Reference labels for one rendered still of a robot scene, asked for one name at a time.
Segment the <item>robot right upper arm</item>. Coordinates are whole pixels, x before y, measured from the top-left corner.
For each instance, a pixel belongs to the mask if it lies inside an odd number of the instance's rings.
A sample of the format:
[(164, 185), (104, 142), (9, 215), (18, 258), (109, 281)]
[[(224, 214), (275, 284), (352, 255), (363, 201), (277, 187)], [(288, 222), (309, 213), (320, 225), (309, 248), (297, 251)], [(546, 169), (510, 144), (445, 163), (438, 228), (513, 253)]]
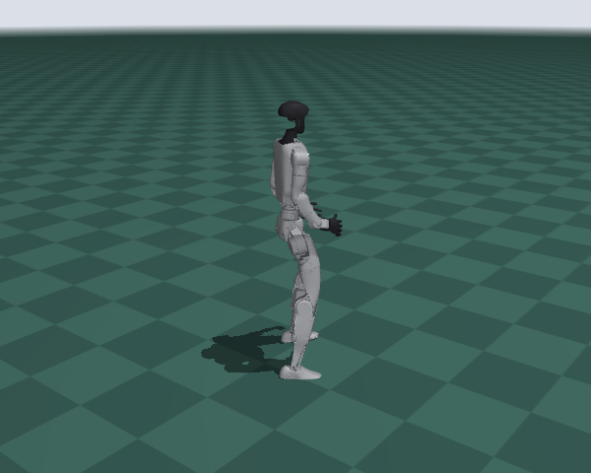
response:
[(309, 163), (310, 155), (305, 149), (293, 148), (293, 152), (291, 154), (291, 164), (293, 167), (291, 199), (296, 206), (296, 198), (300, 194), (305, 194), (302, 192), (302, 189), (306, 184), (306, 175)]

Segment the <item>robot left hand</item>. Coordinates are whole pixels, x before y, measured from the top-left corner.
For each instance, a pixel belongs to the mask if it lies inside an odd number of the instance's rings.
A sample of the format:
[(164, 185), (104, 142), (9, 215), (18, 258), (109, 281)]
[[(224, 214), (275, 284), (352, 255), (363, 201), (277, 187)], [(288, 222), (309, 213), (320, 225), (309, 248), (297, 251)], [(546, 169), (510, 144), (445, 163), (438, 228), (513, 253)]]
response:
[[(310, 202), (310, 204), (311, 204), (311, 205), (317, 205), (317, 203), (316, 203), (316, 202)], [(316, 209), (316, 208), (313, 208), (313, 210), (314, 210), (314, 211), (319, 211), (319, 212), (322, 212), (322, 210), (319, 210), (319, 209)], [(316, 213), (316, 214), (317, 214), (317, 213)], [(320, 215), (320, 214), (317, 214), (317, 215), (318, 215), (319, 217), (321, 217), (321, 215)], [(302, 217), (301, 215), (299, 215), (299, 216), (300, 216), (301, 218), (303, 218), (303, 219), (304, 219), (304, 217)]]

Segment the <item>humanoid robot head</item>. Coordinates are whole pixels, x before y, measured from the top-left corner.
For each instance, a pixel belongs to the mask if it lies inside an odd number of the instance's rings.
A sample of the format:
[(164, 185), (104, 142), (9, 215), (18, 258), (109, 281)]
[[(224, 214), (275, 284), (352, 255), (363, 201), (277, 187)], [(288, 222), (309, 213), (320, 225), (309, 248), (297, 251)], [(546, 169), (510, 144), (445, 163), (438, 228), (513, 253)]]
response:
[(304, 132), (304, 118), (308, 112), (308, 107), (299, 101), (286, 101), (279, 107), (278, 114), (280, 116), (286, 117), (289, 121), (295, 121), (295, 128), (287, 129), (279, 143), (282, 145), (293, 143), (297, 133)]

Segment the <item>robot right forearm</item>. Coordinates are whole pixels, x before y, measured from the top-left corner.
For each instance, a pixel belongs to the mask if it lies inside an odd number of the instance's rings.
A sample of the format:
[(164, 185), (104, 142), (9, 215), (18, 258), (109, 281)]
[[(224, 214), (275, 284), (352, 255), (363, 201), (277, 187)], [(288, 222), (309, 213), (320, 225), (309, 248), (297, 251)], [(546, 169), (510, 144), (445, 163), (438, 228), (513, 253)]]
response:
[(300, 194), (296, 198), (296, 204), (299, 208), (299, 214), (305, 218), (312, 230), (329, 229), (329, 220), (318, 217), (313, 210), (313, 206), (310, 204), (307, 195)]

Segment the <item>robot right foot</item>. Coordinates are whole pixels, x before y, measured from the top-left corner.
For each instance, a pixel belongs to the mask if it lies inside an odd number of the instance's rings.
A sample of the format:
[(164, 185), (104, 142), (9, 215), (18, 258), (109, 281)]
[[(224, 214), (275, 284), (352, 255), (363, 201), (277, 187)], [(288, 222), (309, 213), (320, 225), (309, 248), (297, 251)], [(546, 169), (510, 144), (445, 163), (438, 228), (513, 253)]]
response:
[(296, 369), (293, 371), (291, 366), (284, 365), (280, 370), (279, 377), (283, 379), (316, 379), (321, 377), (321, 373), (311, 371), (303, 366), (299, 366), (300, 371)]

